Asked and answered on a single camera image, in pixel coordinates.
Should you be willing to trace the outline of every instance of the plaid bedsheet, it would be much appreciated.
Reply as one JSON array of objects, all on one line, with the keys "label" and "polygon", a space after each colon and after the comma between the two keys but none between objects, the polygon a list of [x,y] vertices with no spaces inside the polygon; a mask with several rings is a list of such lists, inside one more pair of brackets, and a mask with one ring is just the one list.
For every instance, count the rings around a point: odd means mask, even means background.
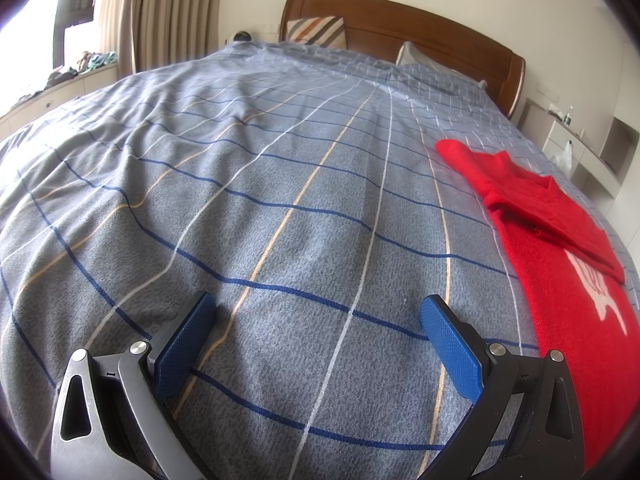
[{"label": "plaid bedsheet", "polygon": [[433,149],[443,138],[553,174],[610,234],[638,308],[611,227],[481,89],[354,52],[236,44],[0,145],[6,416],[47,464],[72,351],[151,338],[204,289],[218,321],[169,406],[219,478],[416,478],[469,407],[421,299],[537,355],[497,232]]}]

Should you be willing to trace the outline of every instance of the black round object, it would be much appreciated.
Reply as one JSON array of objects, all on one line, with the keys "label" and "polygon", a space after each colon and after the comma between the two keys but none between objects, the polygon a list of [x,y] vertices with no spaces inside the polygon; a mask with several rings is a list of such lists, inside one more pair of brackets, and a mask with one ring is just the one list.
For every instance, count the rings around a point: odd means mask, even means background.
[{"label": "black round object", "polygon": [[234,36],[234,41],[251,41],[252,37],[248,32],[241,30],[240,32],[236,32]]}]

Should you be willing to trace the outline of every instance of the wall switch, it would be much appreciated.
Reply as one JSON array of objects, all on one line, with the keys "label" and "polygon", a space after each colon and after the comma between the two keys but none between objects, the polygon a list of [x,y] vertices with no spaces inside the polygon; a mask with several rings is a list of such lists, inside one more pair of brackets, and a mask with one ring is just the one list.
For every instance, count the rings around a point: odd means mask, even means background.
[{"label": "wall switch", "polygon": [[542,83],[538,84],[538,92],[540,92],[543,96],[549,98],[552,103],[558,104],[558,101],[560,100],[560,96],[558,94],[544,86]]}]

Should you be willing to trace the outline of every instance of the plastic bag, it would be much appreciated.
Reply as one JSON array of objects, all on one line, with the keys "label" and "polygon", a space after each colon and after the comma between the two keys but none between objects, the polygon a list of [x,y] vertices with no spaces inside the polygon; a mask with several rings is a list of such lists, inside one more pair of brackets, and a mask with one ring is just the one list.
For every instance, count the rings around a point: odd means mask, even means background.
[{"label": "plastic bag", "polygon": [[566,175],[571,176],[571,160],[572,160],[572,146],[571,141],[567,141],[566,146],[564,147],[564,152],[560,158],[554,157],[554,164]]}]

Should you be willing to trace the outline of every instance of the white print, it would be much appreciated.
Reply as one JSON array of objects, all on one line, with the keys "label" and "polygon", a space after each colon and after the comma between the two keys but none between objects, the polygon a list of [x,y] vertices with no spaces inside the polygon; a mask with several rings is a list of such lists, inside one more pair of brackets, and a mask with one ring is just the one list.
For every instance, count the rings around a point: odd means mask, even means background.
[{"label": "white print", "polygon": [[578,277],[582,282],[584,290],[586,290],[591,296],[600,320],[603,321],[605,319],[607,315],[607,307],[609,307],[618,318],[620,328],[622,328],[622,332],[626,335],[625,322],[622,319],[622,316],[620,316],[620,311],[616,302],[613,301],[613,298],[609,295],[609,289],[607,288],[607,284],[604,282],[604,276],[602,273],[582,261],[580,258],[574,256],[566,249],[564,252],[566,253],[566,257],[569,258],[572,266],[574,266],[575,272],[578,273]]}]

